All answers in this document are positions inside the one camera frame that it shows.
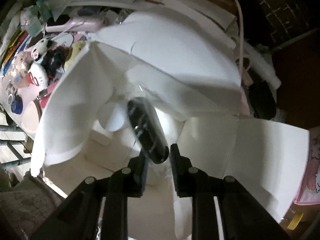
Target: tiled wall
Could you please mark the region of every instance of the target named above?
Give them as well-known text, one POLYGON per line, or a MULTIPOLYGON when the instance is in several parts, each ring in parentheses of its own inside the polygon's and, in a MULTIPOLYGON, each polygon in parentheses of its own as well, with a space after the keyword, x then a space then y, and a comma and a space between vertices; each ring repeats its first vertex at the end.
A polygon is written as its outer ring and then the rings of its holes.
POLYGON ((280 45, 316 27, 315 17, 303 0, 257 0, 270 22, 274 45, 280 45))

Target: dark wall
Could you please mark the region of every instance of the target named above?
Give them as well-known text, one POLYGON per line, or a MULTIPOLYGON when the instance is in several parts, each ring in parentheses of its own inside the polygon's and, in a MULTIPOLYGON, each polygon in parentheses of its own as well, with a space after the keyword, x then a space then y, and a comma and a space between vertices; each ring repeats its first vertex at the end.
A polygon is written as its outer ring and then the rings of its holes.
POLYGON ((282 84, 277 104, 287 124, 310 129, 320 125, 320 33, 277 51, 273 57, 282 84))
POLYGON ((317 20, 310 7, 314 4, 313 0, 256 1, 260 4, 269 23, 269 28, 260 31, 267 32, 271 37, 272 43, 268 44, 270 47, 280 45, 317 26, 317 20))

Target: plastic wrap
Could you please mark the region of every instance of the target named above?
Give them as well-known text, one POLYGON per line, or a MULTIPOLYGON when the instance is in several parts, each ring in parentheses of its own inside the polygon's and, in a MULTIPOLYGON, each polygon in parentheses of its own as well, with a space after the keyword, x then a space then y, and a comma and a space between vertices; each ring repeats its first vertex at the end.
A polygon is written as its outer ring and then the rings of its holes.
POLYGON ((134 10, 130 10, 130 9, 122 9, 120 12, 119 12, 119 16, 118 18, 116 19, 116 22, 121 24, 123 23, 123 21, 130 15, 134 12, 134 10))
POLYGON ((49 20, 51 18, 51 12, 49 10, 48 2, 46 0, 38 0, 36 4, 44 21, 49 20))
POLYGON ((4 21, 0 27, 0 36, 2 38, 2 45, 0 48, 0 58, 3 57, 4 52, 8 47, 8 42, 10 38, 18 29, 20 23, 20 11, 23 8, 22 4, 24 1, 28 0, 17 0, 17 2, 11 7, 10 11, 6 15, 4 21))
POLYGON ((43 30, 43 26, 35 15, 37 12, 37 7, 31 6, 24 8, 20 16, 21 28, 25 28, 31 37, 36 37, 43 30))
POLYGON ((281 81, 276 76, 274 67, 269 64, 265 58, 249 43, 244 43, 244 49, 250 56, 251 68, 265 81, 267 81, 275 90, 281 85, 281 81))
POLYGON ((182 130, 183 122, 170 115, 171 112, 174 112, 172 109, 176 108, 175 105, 171 105, 170 100, 162 100, 162 94, 150 91, 142 82, 128 82, 121 88, 114 86, 115 92, 107 104, 116 103, 123 109, 134 98, 146 98, 156 110, 156 115, 158 116, 156 125, 162 128, 162 133, 164 133, 168 145, 176 142, 182 130))
MULTIPOLYGON (((129 103, 130 101, 137 101, 144 106, 146 114, 149 115, 150 120, 153 122, 152 128, 155 129, 154 135, 161 142, 163 147, 170 147, 172 143, 176 143, 177 138, 182 131, 183 122, 179 122, 170 115, 157 109, 154 105, 154 94, 150 93, 142 83, 128 83, 119 94, 119 97, 123 100, 122 102, 129 103)), ((138 128, 132 128, 136 135, 139 134, 138 128)), ((150 160, 147 183, 149 185, 156 185, 159 180, 163 179, 168 182, 169 186, 172 180, 170 162, 166 160, 161 164, 155 164, 150 160)))
POLYGON ((155 108, 144 97, 135 97, 127 104, 131 127, 143 153, 154 163, 163 163, 169 148, 155 108))

